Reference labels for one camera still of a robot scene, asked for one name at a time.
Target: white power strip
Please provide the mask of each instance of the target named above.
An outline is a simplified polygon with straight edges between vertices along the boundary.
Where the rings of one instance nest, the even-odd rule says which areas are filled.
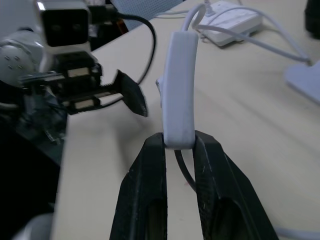
[[[239,7],[240,5],[230,3],[227,1],[218,1],[211,4],[214,15],[204,16],[201,25],[208,25],[210,20],[212,20],[217,14],[221,13],[230,8]],[[246,10],[246,9],[235,9],[230,10],[221,16],[218,16],[210,26],[216,26],[230,31],[236,32],[238,34],[250,35],[261,29],[263,23],[263,18],[256,12]],[[212,30],[202,30],[202,35],[214,42],[218,46],[224,46],[234,41],[241,41],[236,39],[234,36],[230,36],[226,33],[212,31]]]

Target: power strip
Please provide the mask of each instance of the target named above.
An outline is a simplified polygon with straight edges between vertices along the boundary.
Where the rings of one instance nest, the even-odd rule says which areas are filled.
[[[214,15],[204,16],[201,25],[208,25],[210,20],[212,20],[217,14],[221,13],[230,8],[239,7],[240,5],[234,4],[227,1],[218,1],[211,4]],[[221,16],[218,16],[212,23],[209,25],[216,26],[224,29],[231,30],[238,34],[250,35],[253,32],[256,32],[262,28],[263,17],[256,12],[246,10],[246,9],[235,9],[230,10]],[[202,35],[213,43],[222,47],[234,41],[241,41],[236,39],[234,36],[230,36],[226,33],[212,31],[212,30],[202,30]]]

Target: light wood desk surface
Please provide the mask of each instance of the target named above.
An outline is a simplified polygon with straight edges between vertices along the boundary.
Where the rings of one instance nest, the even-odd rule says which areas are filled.
[[[200,0],[188,0],[175,11]],[[304,30],[305,0],[244,0],[278,20],[314,60],[320,41]],[[158,37],[156,57],[142,85],[149,117],[123,103],[68,118],[55,213],[54,240],[109,239],[121,181],[144,140],[162,131],[155,81],[164,71],[171,32],[183,19],[151,21]],[[290,49],[274,32],[254,36]],[[138,79],[148,59],[151,34],[139,27],[94,52],[105,82],[116,69]],[[317,231],[320,226],[320,106],[285,84],[294,61],[250,43],[220,49],[199,42],[195,70],[196,129],[214,136],[251,180],[272,224]],[[192,154],[186,164],[193,169]],[[202,239],[197,198],[166,151],[168,239]]]

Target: desk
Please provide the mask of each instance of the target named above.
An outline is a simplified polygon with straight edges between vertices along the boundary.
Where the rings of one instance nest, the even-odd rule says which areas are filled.
[[[200,0],[174,8],[186,10]],[[320,43],[304,31],[302,0],[245,0],[278,20],[314,60]],[[70,116],[57,197],[54,240],[109,238],[121,181],[144,140],[162,130],[155,81],[163,74],[171,32],[183,19],[154,19],[158,45],[142,85],[150,117],[131,113],[123,103]],[[289,47],[274,32],[254,36]],[[94,52],[111,82],[116,69],[138,79],[151,48],[142,26]],[[293,61],[250,43],[219,49],[198,45],[194,114],[197,130],[214,136],[251,180],[272,224],[316,231],[320,226],[320,106],[285,84]],[[192,154],[185,153],[192,169]],[[168,239],[202,239],[197,198],[186,184],[174,153],[166,151]]]

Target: black cable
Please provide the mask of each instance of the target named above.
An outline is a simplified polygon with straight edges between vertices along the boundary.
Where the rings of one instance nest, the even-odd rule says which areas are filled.
[[[151,31],[151,34],[152,34],[152,39],[153,39],[153,43],[152,43],[152,50],[151,50],[151,54],[150,54],[150,57],[149,57],[149,60],[148,60],[148,63],[141,75],[141,77],[139,78],[139,80],[137,81],[138,84],[141,84],[144,79],[146,78],[149,70],[150,70],[150,67],[151,67],[151,64],[154,60],[154,57],[155,57],[155,52],[156,52],[156,47],[157,47],[157,35],[156,35],[156,31],[154,29],[154,26],[152,26],[152,24],[145,18],[141,17],[141,16],[136,16],[136,15],[127,15],[127,14],[122,14],[122,13],[117,13],[117,17],[119,19],[124,19],[124,20],[134,20],[134,21],[138,21],[138,22],[141,22],[143,23],[144,25],[146,25],[149,30]],[[109,107],[113,104],[116,104],[117,102],[121,101],[123,99],[123,97],[119,97],[107,104],[104,104],[104,105],[101,105],[101,106],[98,106],[98,107],[95,107],[93,110],[99,110],[99,109],[104,109],[106,107]]]
[[[190,172],[187,169],[187,166],[185,164],[184,158],[182,157],[181,151],[174,150],[174,155],[185,180],[188,182],[190,187],[196,192],[196,182],[192,178],[192,176],[190,175]]]

